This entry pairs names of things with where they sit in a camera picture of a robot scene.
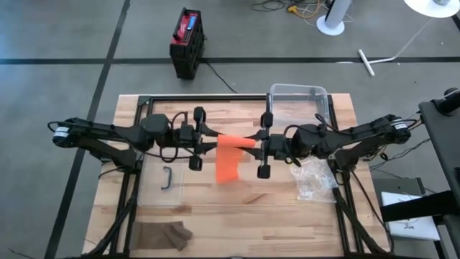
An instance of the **concrete floor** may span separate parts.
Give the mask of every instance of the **concrete floor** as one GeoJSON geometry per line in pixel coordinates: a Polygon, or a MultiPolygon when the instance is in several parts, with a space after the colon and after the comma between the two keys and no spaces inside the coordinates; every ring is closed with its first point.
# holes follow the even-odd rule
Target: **concrete floor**
{"type": "MultiPolygon", "coordinates": [[[[209,58],[356,57],[358,48],[368,56],[393,55],[426,20],[402,1],[355,0],[349,10],[355,23],[331,38],[285,10],[253,12],[251,3],[132,0],[115,57],[166,58],[183,6],[202,11],[209,58]]],[[[0,0],[0,59],[105,58],[122,5],[123,0],[0,0]]],[[[403,55],[460,56],[459,46],[460,33],[452,19],[436,19],[403,55]]],[[[274,83],[351,93],[360,123],[389,113],[412,114],[420,101],[436,98],[460,82],[460,63],[375,65],[375,78],[359,63],[213,66],[240,93],[264,93],[274,83]]],[[[75,150],[53,145],[46,123],[86,117],[101,69],[102,65],[0,65],[0,258],[20,258],[8,247],[33,258],[44,255],[75,155],[75,150]]],[[[171,65],[113,65],[96,119],[111,122],[119,94],[228,92],[205,65],[194,81],[178,80],[171,65]]],[[[412,147],[427,136],[420,127],[406,145],[392,146],[387,153],[412,147]]],[[[400,177],[421,177],[434,191],[449,189],[431,144],[381,169],[400,177]]],[[[87,155],[59,257],[81,251],[99,171],[100,163],[87,155]]],[[[373,176],[392,177],[382,172],[373,176]]],[[[426,242],[397,241],[396,247],[398,255],[436,256],[426,242]]]]}

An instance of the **orange towel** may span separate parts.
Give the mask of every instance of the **orange towel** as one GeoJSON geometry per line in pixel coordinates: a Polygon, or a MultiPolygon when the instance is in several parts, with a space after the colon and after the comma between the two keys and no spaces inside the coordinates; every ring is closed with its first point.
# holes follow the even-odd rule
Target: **orange towel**
{"type": "Polygon", "coordinates": [[[255,140],[219,135],[216,148],[216,182],[228,183],[238,180],[238,163],[243,155],[243,150],[238,147],[254,147],[255,145],[255,140]]]}

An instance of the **wooden tabletop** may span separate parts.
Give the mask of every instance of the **wooden tabletop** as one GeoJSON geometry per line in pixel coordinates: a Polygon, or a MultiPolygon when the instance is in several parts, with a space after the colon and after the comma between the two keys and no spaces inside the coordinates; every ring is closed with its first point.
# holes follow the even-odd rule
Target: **wooden tabletop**
{"type": "MultiPolygon", "coordinates": [[[[114,124],[131,126],[134,121],[138,95],[121,95],[116,106],[114,124]]],[[[332,94],[339,128],[355,126],[353,104],[349,94],[332,94]]],[[[231,135],[247,136],[259,130],[259,118],[265,111],[264,101],[156,101],[154,113],[165,113],[168,118],[181,111],[190,112],[202,106],[207,112],[206,124],[213,130],[231,135]]],[[[274,128],[271,133],[280,131],[274,128]]],[[[118,148],[125,145],[113,144],[118,148]]],[[[334,204],[298,201],[298,191],[289,166],[282,161],[270,161],[271,178],[257,178],[259,161],[245,155],[239,164],[239,181],[216,184],[215,151],[203,156],[203,170],[188,170],[188,161],[175,162],[183,168],[181,205],[177,207],[138,207],[136,222],[176,222],[193,232],[192,240],[182,250],[132,250],[132,257],[300,257],[341,256],[341,239],[334,204]]],[[[148,157],[142,171],[140,199],[149,202],[155,197],[150,176],[162,171],[163,163],[148,157]]],[[[113,168],[105,165],[102,171],[113,168]]],[[[378,208],[377,198],[367,163],[359,162],[355,173],[363,183],[372,203],[378,208]]],[[[86,235],[83,252],[94,248],[115,219],[122,174],[106,174],[98,183],[96,198],[86,235]]],[[[355,180],[351,180],[356,210],[360,222],[376,242],[388,250],[388,242],[380,223],[373,215],[364,194],[355,180]]],[[[351,225],[346,219],[351,250],[356,250],[351,225]]],[[[126,223],[121,229],[119,247],[122,247],[126,223]]]]}

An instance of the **red power station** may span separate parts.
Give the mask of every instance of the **red power station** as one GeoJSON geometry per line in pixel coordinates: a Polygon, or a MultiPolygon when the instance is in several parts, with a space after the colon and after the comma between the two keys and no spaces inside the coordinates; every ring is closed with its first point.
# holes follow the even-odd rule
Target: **red power station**
{"type": "Polygon", "coordinates": [[[184,7],[170,44],[170,56],[178,78],[195,78],[203,56],[204,39],[201,12],[184,7]]]}

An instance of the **plastic bag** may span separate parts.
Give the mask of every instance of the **plastic bag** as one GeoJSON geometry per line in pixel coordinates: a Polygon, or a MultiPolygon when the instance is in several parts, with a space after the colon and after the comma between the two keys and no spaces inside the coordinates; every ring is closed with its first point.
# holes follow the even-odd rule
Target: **plastic bag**
{"type": "Polygon", "coordinates": [[[290,172],[297,182],[297,199],[335,203],[332,188],[338,185],[327,161],[309,157],[301,164],[302,167],[290,166],[290,172]]]}

